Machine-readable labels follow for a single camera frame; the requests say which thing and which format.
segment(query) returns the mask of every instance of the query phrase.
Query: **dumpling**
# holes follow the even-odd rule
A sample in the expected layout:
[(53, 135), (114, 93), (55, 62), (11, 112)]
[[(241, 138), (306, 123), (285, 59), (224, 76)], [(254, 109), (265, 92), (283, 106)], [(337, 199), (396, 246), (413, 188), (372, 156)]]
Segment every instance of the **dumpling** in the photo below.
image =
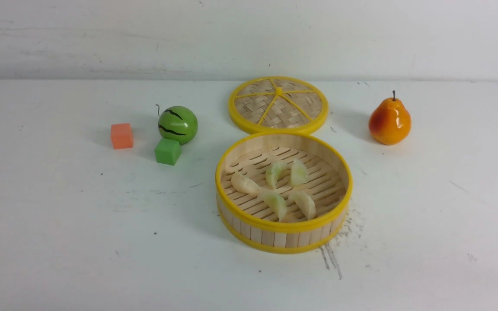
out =
[(278, 216), (278, 221), (282, 221), (287, 214), (287, 207), (285, 206), (285, 200), (281, 195), (272, 190), (263, 190), (259, 193), (259, 199), (263, 200), (268, 207)]
[(272, 163), (267, 169), (265, 173), (266, 182), (272, 189), (276, 189), (276, 183), (278, 182), (278, 178), (282, 174), (282, 172), (287, 169), (287, 164), (276, 161)]
[(311, 220), (316, 217), (316, 206), (308, 194), (303, 191), (293, 191), (289, 194), (288, 200), (295, 202), (307, 220)]
[(309, 172), (306, 170), (305, 164), (301, 162), (299, 159), (293, 160), (293, 164), (291, 165), (291, 187), (297, 187), (305, 184), (309, 181)]
[(249, 177), (242, 175), (239, 171), (236, 171), (232, 175), (232, 185), (233, 188), (241, 193), (255, 194), (261, 191), (261, 187), (252, 181)]

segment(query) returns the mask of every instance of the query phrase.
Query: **white wall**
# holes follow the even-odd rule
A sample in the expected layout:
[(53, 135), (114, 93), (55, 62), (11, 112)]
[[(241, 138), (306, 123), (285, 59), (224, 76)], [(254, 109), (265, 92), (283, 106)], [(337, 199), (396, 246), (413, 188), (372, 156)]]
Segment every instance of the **white wall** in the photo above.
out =
[(498, 79), (498, 0), (0, 0), (0, 77)]

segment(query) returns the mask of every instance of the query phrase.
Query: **yellow rim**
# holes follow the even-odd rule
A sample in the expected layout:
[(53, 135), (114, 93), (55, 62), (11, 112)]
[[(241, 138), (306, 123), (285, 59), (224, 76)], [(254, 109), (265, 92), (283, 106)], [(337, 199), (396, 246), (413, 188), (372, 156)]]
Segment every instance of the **yellow rim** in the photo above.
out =
[(332, 234), (326, 236), (326, 238), (323, 238), (322, 240), (320, 240), (316, 243), (309, 244), (307, 246), (301, 246), (299, 248), (275, 248), (274, 246), (260, 244), (260, 243), (257, 243), (255, 241), (251, 241), (249, 238), (245, 238), (245, 236), (241, 235), (234, 228), (232, 228), (232, 226), (230, 226), (230, 224), (228, 224), (228, 222), (226, 221), (226, 219), (222, 215), (222, 212), (220, 212), (220, 209), (219, 209), (219, 213), (220, 213), (220, 219), (222, 219), (224, 226), (226, 226), (228, 231), (231, 234), (233, 234), (233, 236), (235, 236), (238, 240), (247, 244), (248, 246), (251, 246), (252, 248), (256, 248), (257, 250), (261, 250), (261, 251), (265, 251), (265, 252), (269, 252), (269, 253), (275, 253), (275, 254), (300, 254), (300, 253), (314, 250), (315, 248), (319, 248), (320, 246), (323, 246), (324, 244), (330, 242), (330, 240), (332, 238), (334, 238), (334, 236), (336, 234), (338, 234), (339, 230), (343, 227), (343, 224), (345, 222), (345, 218), (347, 217), (347, 214), (346, 214), (343, 217), (343, 220), (342, 220), (341, 224), (339, 225), (339, 227), (337, 227), (332, 232)]
[[(275, 221), (269, 221), (269, 220), (263, 220), (260, 218), (257, 218), (255, 216), (247, 214), (245, 211), (241, 210), (237, 205), (233, 203), (233, 201), (226, 195), (226, 192), (224, 191), (222, 184), (220, 183), (220, 167), (222, 167), (222, 163), (225, 161), (227, 154), (232, 152), (234, 148), (239, 146), (240, 144), (246, 142), (247, 140), (251, 140), (253, 138), (256, 138), (258, 136), (264, 136), (264, 135), (271, 135), (271, 134), (285, 134), (285, 135), (295, 135), (295, 136), (302, 136), (304, 138), (314, 140), (322, 145), (324, 145), (326, 148), (328, 148), (330, 151), (332, 151), (336, 157), (340, 159), (340, 161), (343, 164), (343, 167), (347, 171), (347, 176), (348, 176), (348, 185), (347, 185), (347, 192), (345, 193), (345, 196), (341, 200), (341, 202), (334, 207), (330, 212), (317, 217), (312, 220), (308, 221), (302, 221), (302, 222), (291, 222), (291, 223), (284, 223), (284, 222), (275, 222)], [(315, 138), (310, 135), (306, 134), (301, 134), (301, 133), (293, 133), (289, 132), (287, 130), (283, 131), (278, 131), (275, 133), (257, 133), (253, 134), (250, 136), (247, 136), (241, 140), (239, 140), (237, 143), (233, 144), (220, 158), (220, 161), (216, 167), (216, 173), (215, 173), (215, 185), (216, 189), (220, 195), (220, 198), (222, 199), (224, 206), (234, 215), (236, 215), (239, 219), (243, 219), (247, 224), (250, 224), (253, 227), (257, 227), (262, 230), (267, 230), (270, 232), (282, 232), (282, 233), (298, 233), (298, 232), (306, 232), (306, 231), (311, 231), (316, 228), (320, 228), (330, 222), (332, 222), (335, 218), (337, 218), (344, 210), (344, 208), (347, 206), (349, 198), (351, 197), (352, 193), (352, 187), (353, 187), (353, 181), (352, 181), (352, 176), (351, 176), (351, 171), (347, 165), (347, 162), (345, 159), (337, 152), (332, 146), (328, 145), (327, 143), (323, 142), (322, 140), (319, 140), (318, 138)]]
[[(283, 96), (282, 94), (276, 94), (274, 92), (264, 92), (264, 93), (254, 93), (254, 94), (246, 94), (246, 95), (240, 95), (237, 96), (239, 91), (243, 90), (245, 87), (247, 87), (250, 84), (263, 81), (265, 79), (269, 79), (272, 83), (272, 86), (274, 85), (274, 82), (272, 82), (272, 79), (287, 79), (290, 81), (294, 81), (297, 83), (301, 83), (302, 85), (310, 88), (311, 90), (299, 90), (299, 91), (288, 91), (286, 93), (316, 93), (318, 97), (320, 98), (320, 101), (322, 101), (322, 110), (320, 111), (320, 114), (314, 119), (310, 118), (304, 112), (297, 104), (295, 104), (293, 101), (289, 100), (287, 97)], [(235, 100), (236, 98), (241, 98), (241, 97), (248, 97), (248, 96), (257, 96), (257, 95), (275, 95), (274, 99), (270, 102), (268, 107), (266, 108), (266, 111), (261, 117), (261, 120), (259, 120), (258, 124), (255, 124), (253, 122), (247, 121), (236, 109), (235, 105)], [(299, 112), (302, 113), (303, 116), (306, 118), (310, 119), (310, 122), (303, 125), (303, 126), (298, 126), (294, 128), (270, 128), (266, 126), (260, 125), (263, 118), (265, 115), (268, 113), (269, 109), (271, 106), (274, 104), (275, 100), (278, 99), (278, 97), (282, 97), (285, 100), (289, 102), (289, 104), (293, 105)], [(271, 76), (271, 77), (261, 77), (258, 79), (252, 79), (251, 81), (247, 81), (243, 83), (242, 85), (238, 86), (237, 89), (235, 89), (232, 94), (230, 95), (230, 99), (228, 100), (228, 112), (230, 113), (230, 118), (232, 119), (232, 122), (234, 122), (235, 125), (237, 125), (241, 130), (243, 130), (246, 133), (249, 134), (255, 134), (255, 133), (260, 133), (260, 132), (268, 132), (271, 134), (279, 133), (279, 132), (285, 132), (288, 131), (289, 133), (303, 133), (303, 134), (311, 134), (316, 132), (322, 125), (324, 125), (324, 122), (326, 122), (326, 118), (328, 117), (328, 100), (326, 100), (326, 97), (320, 90), (318, 90), (314, 85), (307, 83), (305, 81), (301, 81), (300, 79), (294, 79), (292, 77), (282, 77), (282, 76)]]

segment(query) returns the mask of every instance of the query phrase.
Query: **black stripe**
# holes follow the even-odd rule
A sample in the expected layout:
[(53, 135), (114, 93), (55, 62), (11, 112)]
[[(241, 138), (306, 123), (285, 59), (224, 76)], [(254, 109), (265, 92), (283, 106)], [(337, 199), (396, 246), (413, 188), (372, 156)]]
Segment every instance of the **black stripe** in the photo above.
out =
[(162, 125), (159, 125), (159, 128), (162, 129), (163, 131), (167, 132), (167, 133), (171, 133), (171, 134), (178, 135), (178, 136), (185, 136), (185, 134), (177, 133), (177, 132), (174, 132), (173, 130), (168, 130), (168, 128), (166, 128), (166, 127), (164, 127)]
[(180, 120), (184, 120), (184, 119), (182, 119), (182, 117), (180, 117), (180, 115), (179, 115), (179, 114), (177, 114), (176, 112), (173, 112), (173, 111), (172, 111), (172, 110), (170, 110), (170, 109), (166, 109), (163, 113), (165, 113), (165, 112), (168, 112), (168, 113), (170, 113), (170, 114), (172, 114), (172, 115), (174, 115), (174, 116), (177, 116), (178, 118), (180, 118)]

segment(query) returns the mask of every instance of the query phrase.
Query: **woven bamboo lid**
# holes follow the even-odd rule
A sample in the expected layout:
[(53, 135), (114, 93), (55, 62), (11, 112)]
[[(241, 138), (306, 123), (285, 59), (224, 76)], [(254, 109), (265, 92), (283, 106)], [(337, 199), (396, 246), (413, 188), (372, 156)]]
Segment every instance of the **woven bamboo lid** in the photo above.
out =
[(249, 134), (289, 130), (311, 134), (328, 116), (328, 101), (313, 85), (290, 77), (261, 77), (237, 87), (230, 118)]

